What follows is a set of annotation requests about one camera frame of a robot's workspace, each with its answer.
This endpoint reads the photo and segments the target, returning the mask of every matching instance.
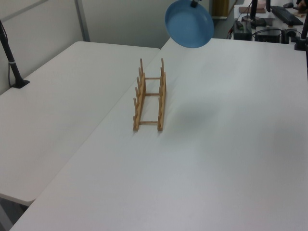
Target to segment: gray floor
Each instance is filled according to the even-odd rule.
[[[244,0],[237,0],[236,5],[241,5],[244,3]],[[214,19],[214,36],[215,39],[225,39],[227,37],[228,31],[233,26],[234,23],[234,13],[233,10],[230,12],[226,20],[217,20]]]

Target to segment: cable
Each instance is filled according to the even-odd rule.
[[[279,31],[281,31],[282,32],[282,30],[281,29],[278,29],[278,28],[273,28],[273,29],[264,29],[264,30],[260,30],[260,31],[257,31],[257,32],[255,32],[255,33],[253,33],[252,35],[256,35],[256,34],[259,34],[259,33],[262,33],[262,32],[265,32],[265,31],[271,31],[271,30],[279,30]]]
[[[9,64],[9,85],[10,85],[10,88],[11,88],[12,86],[11,86],[11,81],[10,81],[10,64]]]
[[[252,4],[252,1],[251,1],[251,3],[249,4],[249,6],[247,6],[247,8],[245,9],[245,11],[247,10],[247,16],[248,16],[248,12],[249,12],[249,8],[250,8],[251,4]]]

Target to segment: white table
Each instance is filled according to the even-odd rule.
[[[12,231],[308,230],[305,53],[169,40],[148,77],[161,57],[164,131],[133,132],[133,84]],[[154,104],[146,101],[144,120],[157,118]]]
[[[159,49],[77,42],[0,96],[0,197],[30,205]]]
[[[285,1],[283,1],[283,0],[271,0],[270,3],[271,3],[272,6],[283,6],[288,1],[289,0],[285,0]],[[243,5],[235,5],[234,6],[234,18],[235,19],[239,18],[239,21],[241,21],[242,17],[247,15],[246,13],[243,13],[242,15],[240,15],[239,7],[240,6],[247,6],[248,7],[250,2],[251,2],[251,0],[245,0]],[[287,10],[291,13],[297,12],[297,10],[295,10],[293,8],[290,8],[290,9],[287,9]],[[272,12],[269,13],[269,12],[266,11],[266,13],[257,13],[256,16],[260,17],[260,18],[265,18],[265,19],[267,19],[267,18],[274,19],[273,20],[273,27],[277,27],[279,29],[290,29],[287,24],[283,23],[283,21],[280,20],[279,18],[277,18]],[[303,17],[303,18],[298,17],[298,19],[302,22],[305,21],[305,17]],[[302,30],[303,30],[303,26],[293,26],[292,28],[297,29],[299,32],[302,32]]]

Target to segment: black electronic device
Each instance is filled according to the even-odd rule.
[[[280,43],[281,30],[275,27],[257,27],[255,41]]]
[[[293,5],[293,2],[288,2],[288,3],[284,4],[283,7],[288,9],[288,8],[294,7],[294,5]]]
[[[243,22],[250,22],[252,28],[256,28],[257,26],[266,26],[266,21],[263,18],[256,17],[257,4],[258,0],[252,0],[250,15],[242,18]]]
[[[250,22],[238,22],[237,20],[233,25],[233,38],[234,40],[246,40],[251,41],[251,25]]]
[[[282,6],[271,6],[271,11],[288,26],[301,26],[303,22]]]

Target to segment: wooden peg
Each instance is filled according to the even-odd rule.
[[[158,129],[160,129],[160,128],[161,128],[161,124],[160,124],[160,116],[158,116],[158,120],[157,120],[157,127],[158,127]]]
[[[162,91],[162,88],[161,87],[159,87],[158,88],[159,89],[159,96],[160,96],[160,98],[163,96],[163,91]]]
[[[164,76],[164,71],[163,71],[163,68],[161,67],[160,68],[160,77],[162,78]]]
[[[137,102],[136,102],[136,98],[134,98],[134,105],[135,105],[135,116],[138,115],[138,105],[137,105]]]
[[[137,77],[137,86],[138,86],[138,88],[140,88],[140,81],[139,81],[139,77]]]
[[[133,120],[134,120],[134,128],[136,127],[136,116],[133,116]]]
[[[141,73],[141,68],[139,67],[139,78],[142,80],[143,74]]]
[[[137,87],[135,87],[135,91],[136,91],[137,105],[139,105],[139,95],[138,95]]]
[[[162,78],[162,77],[159,78],[159,82],[160,82],[160,87],[162,88],[162,87],[163,87],[163,84],[164,84],[163,78]]]
[[[165,72],[165,68],[164,68],[164,59],[162,58],[162,69],[163,69],[163,72]]]
[[[158,98],[158,105],[159,105],[159,107],[158,107],[158,115],[159,115],[159,117],[161,117],[162,116],[162,98]]]
[[[142,59],[140,59],[140,68],[141,68],[141,73],[143,74],[143,65],[142,65]]]

